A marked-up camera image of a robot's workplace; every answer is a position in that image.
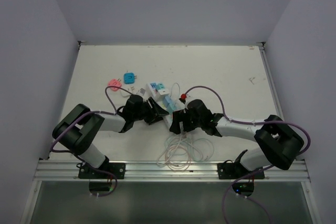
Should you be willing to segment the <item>blue cube charger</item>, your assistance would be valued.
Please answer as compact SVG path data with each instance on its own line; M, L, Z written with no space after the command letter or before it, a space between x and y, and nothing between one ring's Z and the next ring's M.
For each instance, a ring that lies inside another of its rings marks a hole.
M165 107L168 107L170 104L173 104L173 103L174 102L173 102L173 100L171 99L170 96L165 96L163 98L163 104L164 104Z

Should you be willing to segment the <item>white power strip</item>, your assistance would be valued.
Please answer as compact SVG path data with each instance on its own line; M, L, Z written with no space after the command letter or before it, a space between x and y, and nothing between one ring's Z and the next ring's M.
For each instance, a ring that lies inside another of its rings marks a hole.
M150 97L152 97L157 102L157 104L159 104L165 110L167 110L167 107L165 107L164 104L163 104L163 98L165 96L170 96L171 99L173 100L173 102L175 104L177 104L180 107L180 109L182 109L181 105L179 104L179 100L177 98L172 97L171 91L167 87L165 87L165 89L168 89L169 92L170 92L168 95L162 96L162 95L157 94L157 89L156 89L156 84L157 83L162 83L162 82L149 82L149 83L146 84L145 89L146 89L147 94ZM172 123L172 114L164 116L163 121L166 124L167 128L169 129L170 126L171 126L171 123Z

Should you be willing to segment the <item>white cube charger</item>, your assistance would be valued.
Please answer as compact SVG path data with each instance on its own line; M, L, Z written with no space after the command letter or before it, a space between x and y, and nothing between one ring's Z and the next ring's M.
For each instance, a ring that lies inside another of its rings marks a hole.
M170 93L170 92L169 92L168 89L159 89L159 90L157 91L157 94L158 94L158 95L162 95L162 96L168 95L169 93Z

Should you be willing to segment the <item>teal cube plug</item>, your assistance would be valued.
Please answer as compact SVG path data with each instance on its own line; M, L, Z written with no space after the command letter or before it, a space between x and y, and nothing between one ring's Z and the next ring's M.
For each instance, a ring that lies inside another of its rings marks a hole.
M157 90L165 89L165 85L164 85L163 83L157 83L157 84L156 84L156 89L157 89Z

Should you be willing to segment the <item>white plug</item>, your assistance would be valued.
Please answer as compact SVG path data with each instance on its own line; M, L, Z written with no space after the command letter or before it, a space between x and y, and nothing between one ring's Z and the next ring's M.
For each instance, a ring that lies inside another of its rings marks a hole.
M130 92L134 91L134 87L133 86L126 86L126 89Z

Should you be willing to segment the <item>blue plug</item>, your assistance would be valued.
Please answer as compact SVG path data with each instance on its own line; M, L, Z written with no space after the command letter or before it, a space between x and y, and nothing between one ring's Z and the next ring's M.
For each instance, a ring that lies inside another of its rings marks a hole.
M126 72L123 75L123 82L124 84L134 84L136 78L137 78L137 75L135 75L133 72Z

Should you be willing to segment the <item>pink plug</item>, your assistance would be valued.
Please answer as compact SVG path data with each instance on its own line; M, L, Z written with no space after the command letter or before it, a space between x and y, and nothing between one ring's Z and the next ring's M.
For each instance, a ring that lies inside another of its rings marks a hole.
M121 79L111 79L108 82L108 87L113 92L117 92L122 87Z

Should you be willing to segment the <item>teal cube charger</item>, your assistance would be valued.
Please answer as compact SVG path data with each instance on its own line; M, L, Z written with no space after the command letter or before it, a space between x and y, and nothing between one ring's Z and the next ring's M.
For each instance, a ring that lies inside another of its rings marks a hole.
M177 111L179 109L180 107L175 103L169 103L167 105L167 111L169 112L169 114L173 114L174 111Z

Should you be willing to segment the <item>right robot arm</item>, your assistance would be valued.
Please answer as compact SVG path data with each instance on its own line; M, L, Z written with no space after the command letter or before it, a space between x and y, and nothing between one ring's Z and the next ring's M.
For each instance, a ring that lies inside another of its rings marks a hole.
M223 170L246 178L264 166L288 170L303 148L304 141L278 116L263 121L239 121L222 113L212 113L200 99L185 103L185 108L173 112L170 132L180 134L200 128L217 137L237 137L256 142L258 147L244 150L232 162L224 162Z

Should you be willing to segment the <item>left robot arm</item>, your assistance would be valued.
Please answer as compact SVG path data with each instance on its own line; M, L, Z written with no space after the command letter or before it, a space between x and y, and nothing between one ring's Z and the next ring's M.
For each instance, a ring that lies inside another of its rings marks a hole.
M125 105L114 113L93 111L84 104L75 106L54 128L54 142L50 151L68 152L90 165L90 171L97 178L104 178L109 172L109 159L98 150L93 140L99 131L125 133L137 121L151 125L163 120L169 112L152 97L144 100L139 95L131 95Z

